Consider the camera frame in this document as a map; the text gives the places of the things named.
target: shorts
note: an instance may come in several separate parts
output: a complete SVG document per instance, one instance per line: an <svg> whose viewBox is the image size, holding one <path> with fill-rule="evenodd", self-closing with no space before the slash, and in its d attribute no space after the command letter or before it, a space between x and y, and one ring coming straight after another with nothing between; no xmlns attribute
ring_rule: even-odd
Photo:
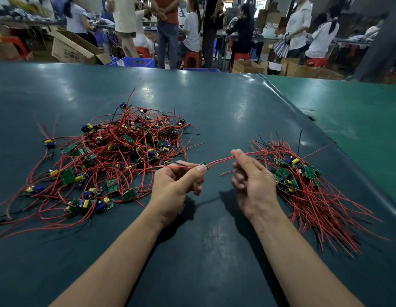
<svg viewBox="0 0 396 307"><path fill-rule="evenodd" d="M122 39L129 39L137 37L137 32L119 32L116 31L116 35L118 35Z"/></svg>

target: blue jeans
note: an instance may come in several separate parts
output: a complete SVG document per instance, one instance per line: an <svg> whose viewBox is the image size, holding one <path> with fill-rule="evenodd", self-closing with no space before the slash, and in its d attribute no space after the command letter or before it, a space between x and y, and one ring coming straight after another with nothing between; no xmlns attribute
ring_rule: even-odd
<svg viewBox="0 0 396 307"><path fill-rule="evenodd" d="M158 67L165 69L165 49L168 44L168 53L170 55L170 69L177 68L177 48L178 35L180 34L179 26L167 22L158 21Z"/></svg>

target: green tabletop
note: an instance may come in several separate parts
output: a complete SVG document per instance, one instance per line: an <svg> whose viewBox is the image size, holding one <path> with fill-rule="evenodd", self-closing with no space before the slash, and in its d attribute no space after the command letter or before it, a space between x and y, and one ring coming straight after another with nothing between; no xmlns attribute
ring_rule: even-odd
<svg viewBox="0 0 396 307"><path fill-rule="evenodd" d="M396 85L267 79L396 201Z"/></svg>

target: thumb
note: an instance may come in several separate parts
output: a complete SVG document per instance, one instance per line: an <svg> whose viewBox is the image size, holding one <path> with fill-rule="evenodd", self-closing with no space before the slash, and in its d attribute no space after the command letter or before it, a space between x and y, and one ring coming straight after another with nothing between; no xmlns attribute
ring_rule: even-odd
<svg viewBox="0 0 396 307"><path fill-rule="evenodd" d="M242 167L248 177L254 176L257 172L259 172L259 169L254 164L254 159L252 157L247 156L242 152L241 149L232 150L232 152L232 155L235 156L236 161Z"/></svg>
<svg viewBox="0 0 396 307"><path fill-rule="evenodd" d="M186 193L192 184L206 173L206 170L206 165L198 165L187 171L186 174L176 182L176 184L180 190Z"/></svg>

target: red plastic stool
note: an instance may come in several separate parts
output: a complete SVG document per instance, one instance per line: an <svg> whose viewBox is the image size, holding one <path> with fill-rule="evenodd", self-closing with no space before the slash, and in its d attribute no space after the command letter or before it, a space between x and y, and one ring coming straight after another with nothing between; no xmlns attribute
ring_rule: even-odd
<svg viewBox="0 0 396 307"><path fill-rule="evenodd" d="M199 53L197 51L194 51L192 53L186 53L185 58L184 58L184 67L189 68L188 66L188 60L190 58L195 59L195 68L199 68L200 62L199 62Z"/></svg>
<svg viewBox="0 0 396 307"><path fill-rule="evenodd" d="M231 68L229 69L229 72L232 72L232 68L234 67L234 62L235 60L243 59L248 61L249 60L249 54L241 54L241 53L235 53L234 60L232 61Z"/></svg>
<svg viewBox="0 0 396 307"><path fill-rule="evenodd" d="M151 58L148 48L137 46L135 49L137 53L142 54L143 58Z"/></svg>
<svg viewBox="0 0 396 307"><path fill-rule="evenodd" d="M29 54L29 52L27 51L23 42L17 36L3 36L0 39L2 40L2 42L12 43L16 47L18 47L19 53L21 52L20 58L22 58L23 60L27 60L27 55Z"/></svg>
<svg viewBox="0 0 396 307"><path fill-rule="evenodd" d="M328 59L327 58L310 58L307 61L307 65L317 67L327 67L328 66Z"/></svg>

